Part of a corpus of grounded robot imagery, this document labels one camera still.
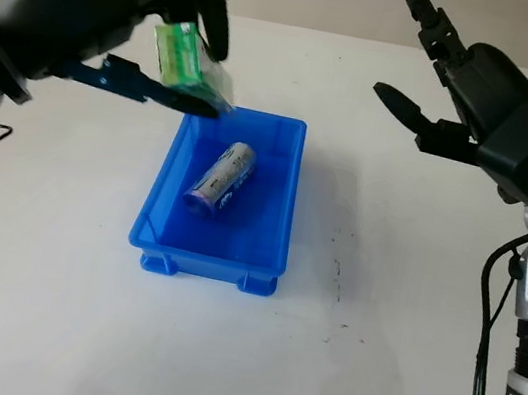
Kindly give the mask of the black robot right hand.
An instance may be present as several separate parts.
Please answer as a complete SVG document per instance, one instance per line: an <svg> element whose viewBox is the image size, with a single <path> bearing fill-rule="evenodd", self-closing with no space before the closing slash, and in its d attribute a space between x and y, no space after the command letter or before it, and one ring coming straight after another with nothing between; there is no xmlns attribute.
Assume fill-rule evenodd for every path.
<svg viewBox="0 0 528 395"><path fill-rule="evenodd" d="M449 91L460 122L431 122L405 94L378 82L382 104L415 134L419 151L475 165L478 147L525 100L528 79L499 49L476 43L464 47L442 8L431 0L405 0L420 26L418 39L432 60L441 85Z"/></svg>

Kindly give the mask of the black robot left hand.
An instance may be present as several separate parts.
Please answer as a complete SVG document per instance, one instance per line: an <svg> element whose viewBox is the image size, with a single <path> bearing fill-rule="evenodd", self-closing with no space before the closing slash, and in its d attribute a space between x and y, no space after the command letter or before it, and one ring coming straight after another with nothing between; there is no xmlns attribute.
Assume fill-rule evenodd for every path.
<svg viewBox="0 0 528 395"><path fill-rule="evenodd" d="M229 52L226 0L0 0L0 47L22 76L47 78L66 60L87 60L128 41L148 15L202 22L215 61Z"/></svg>

